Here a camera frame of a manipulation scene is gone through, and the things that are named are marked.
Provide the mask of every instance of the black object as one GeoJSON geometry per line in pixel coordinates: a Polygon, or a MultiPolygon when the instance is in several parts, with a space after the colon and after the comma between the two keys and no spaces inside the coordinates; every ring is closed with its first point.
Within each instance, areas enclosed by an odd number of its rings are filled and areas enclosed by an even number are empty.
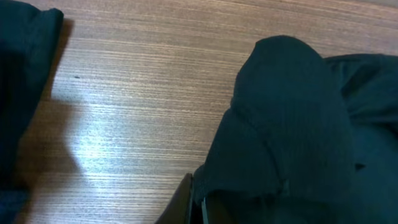
{"type": "Polygon", "coordinates": [[[170,203],[156,224],[235,224],[217,195],[208,195],[201,203],[193,203],[192,174],[186,174],[170,203]]]}
{"type": "Polygon", "coordinates": [[[12,183],[17,145],[47,81],[62,22],[57,9],[0,1],[0,223],[11,223],[27,198],[12,183]]]}

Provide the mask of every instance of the black fabric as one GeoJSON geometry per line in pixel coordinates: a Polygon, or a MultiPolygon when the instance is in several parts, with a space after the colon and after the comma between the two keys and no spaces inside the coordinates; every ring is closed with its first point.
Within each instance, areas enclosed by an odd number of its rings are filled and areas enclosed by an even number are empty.
{"type": "Polygon", "coordinates": [[[240,223],[398,223],[397,122],[397,57],[322,59],[292,37],[261,40],[195,201],[218,194],[240,223]]]}
{"type": "Polygon", "coordinates": [[[47,81],[62,21],[57,9],[0,1],[0,223],[12,222],[27,197],[11,181],[17,144],[47,81]]]}

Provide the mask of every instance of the wooden surface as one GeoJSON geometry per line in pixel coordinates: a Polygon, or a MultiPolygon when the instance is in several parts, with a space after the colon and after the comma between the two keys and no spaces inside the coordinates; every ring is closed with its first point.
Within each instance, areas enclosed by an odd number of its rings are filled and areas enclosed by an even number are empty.
{"type": "Polygon", "coordinates": [[[255,41],[398,54],[390,0],[30,0],[65,14],[18,170],[19,223],[153,223],[206,157],[255,41]]]}

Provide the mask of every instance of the wood grain surface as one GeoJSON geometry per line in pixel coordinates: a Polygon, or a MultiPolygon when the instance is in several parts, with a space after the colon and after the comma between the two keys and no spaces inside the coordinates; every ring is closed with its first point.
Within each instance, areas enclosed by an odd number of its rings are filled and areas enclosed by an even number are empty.
{"type": "Polygon", "coordinates": [[[254,43],[398,55],[391,0],[26,0],[65,14],[21,141],[18,223],[153,223],[207,155],[254,43]]]}

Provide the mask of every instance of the cloth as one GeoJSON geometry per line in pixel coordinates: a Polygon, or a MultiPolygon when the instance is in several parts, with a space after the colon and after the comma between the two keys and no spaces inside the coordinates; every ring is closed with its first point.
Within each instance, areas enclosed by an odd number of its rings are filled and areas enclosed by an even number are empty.
{"type": "Polygon", "coordinates": [[[397,124],[398,57],[260,40],[194,200],[217,195],[239,223],[398,223],[397,124]]]}
{"type": "Polygon", "coordinates": [[[62,22],[57,9],[0,1],[0,223],[11,223],[27,198],[11,184],[17,145],[47,81],[62,22]]]}

